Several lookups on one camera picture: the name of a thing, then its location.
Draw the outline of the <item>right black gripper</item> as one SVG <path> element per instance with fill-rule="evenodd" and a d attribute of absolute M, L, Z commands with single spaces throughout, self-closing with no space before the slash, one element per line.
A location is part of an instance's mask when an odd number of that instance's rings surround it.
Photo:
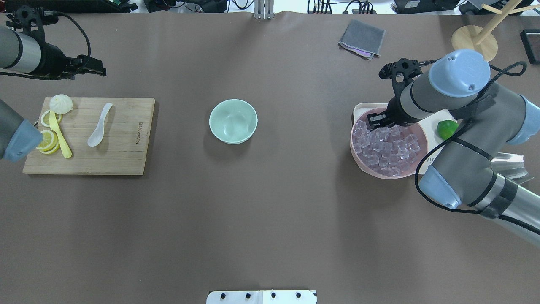
<path fill-rule="evenodd" d="M 403 108 L 401 94 L 407 86 L 413 83 L 413 78 L 422 74 L 418 60 L 400 59 L 395 63 L 388 63 L 379 71 L 381 79 L 391 79 L 393 82 L 394 97 L 389 101 L 386 110 L 379 114 L 368 114 L 368 130 L 373 131 L 394 125 L 411 126 L 420 121 L 409 115 Z"/>

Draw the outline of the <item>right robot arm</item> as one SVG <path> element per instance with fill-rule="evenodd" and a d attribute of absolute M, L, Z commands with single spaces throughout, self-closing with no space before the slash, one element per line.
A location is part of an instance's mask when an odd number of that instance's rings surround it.
<path fill-rule="evenodd" d="M 497 153 L 523 144 L 539 131 L 538 106 L 497 83 L 508 69 L 497 69 L 471 49 L 437 60 L 401 58 L 386 64 L 381 79 L 393 81 L 394 97 L 385 111 L 367 116 L 370 130 L 411 126 L 441 110 L 461 120 L 457 131 L 439 144 L 435 160 L 415 180 L 430 203 L 450 212 L 493 220 L 539 246 L 540 198 L 492 168 Z"/>

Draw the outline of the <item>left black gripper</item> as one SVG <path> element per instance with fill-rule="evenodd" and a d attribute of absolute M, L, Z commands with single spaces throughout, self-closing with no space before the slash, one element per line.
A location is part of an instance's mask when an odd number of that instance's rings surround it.
<path fill-rule="evenodd" d="M 67 66 L 63 69 L 63 76 L 69 78 L 77 74 L 95 74 L 106 76 L 106 68 L 103 67 L 102 60 L 80 54 L 76 58 L 68 58 Z"/>

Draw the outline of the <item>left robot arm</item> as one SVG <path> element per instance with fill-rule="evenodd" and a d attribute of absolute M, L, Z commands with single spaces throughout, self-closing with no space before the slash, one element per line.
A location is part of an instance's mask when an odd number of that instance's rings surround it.
<path fill-rule="evenodd" d="M 1 69 L 10 76 L 35 80 L 63 80 L 77 74 L 106 76 L 101 60 L 88 54 L 70 58 L 56 46 L 38 37 L 1 29 Z M 0 102 L 0 156 L 17 162 L 27 156 L 42 141 L 36 127 L 6 102 Z"/>

